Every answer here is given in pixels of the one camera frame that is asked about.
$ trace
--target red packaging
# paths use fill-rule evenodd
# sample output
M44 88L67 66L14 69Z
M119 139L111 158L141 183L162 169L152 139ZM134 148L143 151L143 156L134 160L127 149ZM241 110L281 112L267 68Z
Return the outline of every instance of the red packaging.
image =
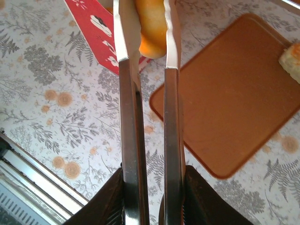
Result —
M113 15L105 8L113 7L113 0L65 0L81 33L98 63L119 75L114 37ZM140 71L151 61L141 56Z

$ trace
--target tablecloth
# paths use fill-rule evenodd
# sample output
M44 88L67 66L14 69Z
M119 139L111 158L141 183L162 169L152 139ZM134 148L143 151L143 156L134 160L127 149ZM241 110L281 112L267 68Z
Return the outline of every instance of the tablecloth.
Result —
M62 0L1 2L0 127L90 199L121 163L118 77L97 64ZM259 15L291 42L300 37L300 17L268 0L177 3L182 65L247 12ZM158 224L163 194L164 145L162 122L148 100L163 83L164 68L162 58L141 73L152 225ZM297 225L299 141L297 113L227 180L213 178L188 151L186 161L255 225Z

